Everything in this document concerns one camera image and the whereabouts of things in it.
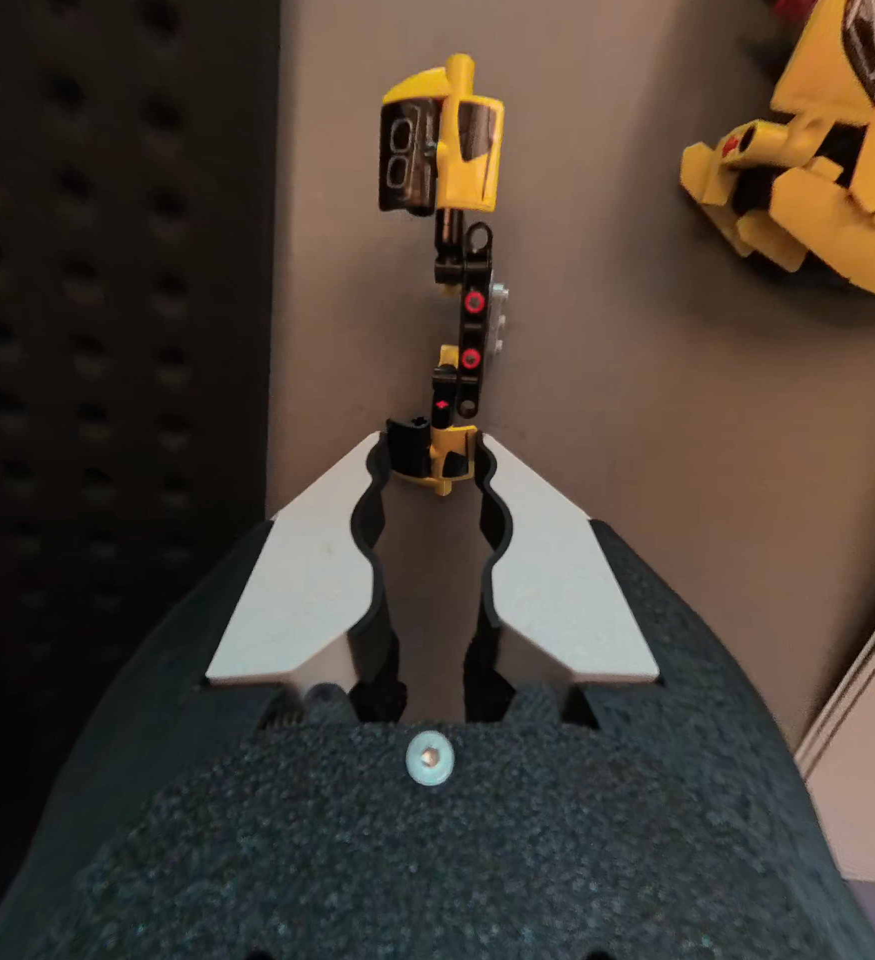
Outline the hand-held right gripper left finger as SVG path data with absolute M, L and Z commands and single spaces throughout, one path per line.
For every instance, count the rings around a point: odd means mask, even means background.
M 359 719 L 401 718 L 408 694 L 375 552 L 390 476 L 386 437 L 371 433 L 276 512 L 207 667 L 210 686 L 304 697 L 335 685 Z

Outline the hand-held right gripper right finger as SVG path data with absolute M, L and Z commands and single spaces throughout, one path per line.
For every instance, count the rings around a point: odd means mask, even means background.
M 588 514 L 489 434 L 477 438 L 474 479 L 489 553 L 464 657 L 465 720 L 502 720 L 528 687 L 550 690 L 564 713 L 584 687 L 657 683 Z

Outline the yellow black brick subassembly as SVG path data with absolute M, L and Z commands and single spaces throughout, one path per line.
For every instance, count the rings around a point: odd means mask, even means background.
M 474 421 L 509 298 L 494 277 L 491 226 L 468 222 L 496 208 L 505 121 L 502 101 L 475 93 L 475 69 L 470 55 L 452 54 L 387 90 L 380 110 L 378 209 L 432 220 L 434 281 L 458 302 L 456 340 L 441 345 L 431 373 L 429 414 L 385 428 L 391 470 L 439 497 L 475 476 Z

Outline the grey desk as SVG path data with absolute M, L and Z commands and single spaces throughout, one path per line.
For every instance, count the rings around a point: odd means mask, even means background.
M 875 298 L 780 284 L 679 186 L 763 114 L 766 2 L 283 2 L 266 511 L 424 412 L 454 303 L 377 207 L 381 99 L 505 103 L 480 423 L 710 625 L 792 747 L 875 629 Z

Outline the open instruction manual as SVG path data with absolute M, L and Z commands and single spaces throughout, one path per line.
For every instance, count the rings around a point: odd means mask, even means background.
M 875 883 L 875 631 L 806 732 L 794 761 L 841 874 Z

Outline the black perforated panel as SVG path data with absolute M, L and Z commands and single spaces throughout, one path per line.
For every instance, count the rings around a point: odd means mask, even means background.
M 263 516 L 279 2 L 0 2 L 0 811 Z

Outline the yellow brick car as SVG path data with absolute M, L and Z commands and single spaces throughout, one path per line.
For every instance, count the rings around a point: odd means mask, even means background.
M 681 186 L 739 257 L 875 295 L 875 1 L 814 2 L 769 106 L 688 146 Z

